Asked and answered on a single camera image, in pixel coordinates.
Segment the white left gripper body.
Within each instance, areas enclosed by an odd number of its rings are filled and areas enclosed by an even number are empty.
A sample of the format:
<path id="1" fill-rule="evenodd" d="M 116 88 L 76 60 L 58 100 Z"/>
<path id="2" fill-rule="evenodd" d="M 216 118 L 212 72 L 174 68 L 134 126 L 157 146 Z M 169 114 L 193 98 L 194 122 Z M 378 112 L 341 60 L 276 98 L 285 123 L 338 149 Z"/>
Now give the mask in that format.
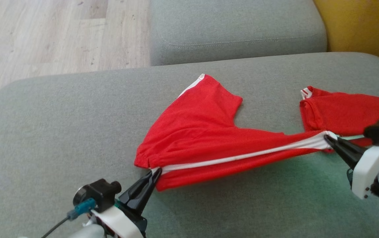
<path id="1" fill-rule="evenodd" d="M 115 199 L 112 206 L 103 212 L 92 210 L 92 216 L 105 234 L 115 238 L 145 238 L 148 221 L 142 216 L 147 202 L 131 200 L 130 205 Z"/>

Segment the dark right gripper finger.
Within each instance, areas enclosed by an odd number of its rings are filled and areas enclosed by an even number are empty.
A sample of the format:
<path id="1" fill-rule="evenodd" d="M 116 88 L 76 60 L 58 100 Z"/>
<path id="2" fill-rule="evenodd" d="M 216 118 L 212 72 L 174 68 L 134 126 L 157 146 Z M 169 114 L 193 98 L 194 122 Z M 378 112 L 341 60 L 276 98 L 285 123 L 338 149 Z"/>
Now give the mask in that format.
<path id="1" fill-rule="evenodd" d="M 367 151 L 367 148 L 364 146 L 357 145 L 350 140 L 338 138 L 337 140 L 339 151 L 344 154 L 350 155 L 363 155 Z"/>
<path id="2" fill-rule="evenodd" d="M 337 139 L 331 137 L 330 135 L 324 136 L 325 141 L 328 143 L 328 145 L 331 146 L 331 148 L 342 158 L 343 161 L 350 167 L 350 169 L 354 170 L 357 163 L 360 161 L 360 158 L 363 155 L 350 155 L 350 154 L 344 154 L 343 152 L 339 151 Z"/>

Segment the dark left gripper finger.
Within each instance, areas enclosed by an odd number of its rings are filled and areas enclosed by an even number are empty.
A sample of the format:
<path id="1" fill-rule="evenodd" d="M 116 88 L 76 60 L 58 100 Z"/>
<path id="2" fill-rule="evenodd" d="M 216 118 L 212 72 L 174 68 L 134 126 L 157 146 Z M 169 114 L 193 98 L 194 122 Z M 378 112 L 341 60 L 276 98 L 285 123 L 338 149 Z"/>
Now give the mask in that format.
<path id="1" fill-rule="evenodd" d="M 138 179 L 130 188 L 119 196 L 123 204 L 146 204 L 159 179 L 159 169 L 152 169 Z"/>
<path id="2" fill-rule="evenodd" d="M 139 178 L 123 193 L 124 207 L 141 215 L 161 175 L 162 169 L 156 168 Z"/>

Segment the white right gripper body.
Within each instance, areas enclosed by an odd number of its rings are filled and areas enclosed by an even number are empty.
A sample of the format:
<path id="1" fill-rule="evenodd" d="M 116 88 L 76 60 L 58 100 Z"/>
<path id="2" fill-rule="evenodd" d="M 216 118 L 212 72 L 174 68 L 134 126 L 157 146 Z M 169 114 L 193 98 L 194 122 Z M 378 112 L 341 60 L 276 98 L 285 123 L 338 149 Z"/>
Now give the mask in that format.
<path id="1" fill-rule="evenodd" d="M 379 146 L 371 146 L 360 158 L 353 170 L 351 191 L 360 199 L 379 191 Z"/>

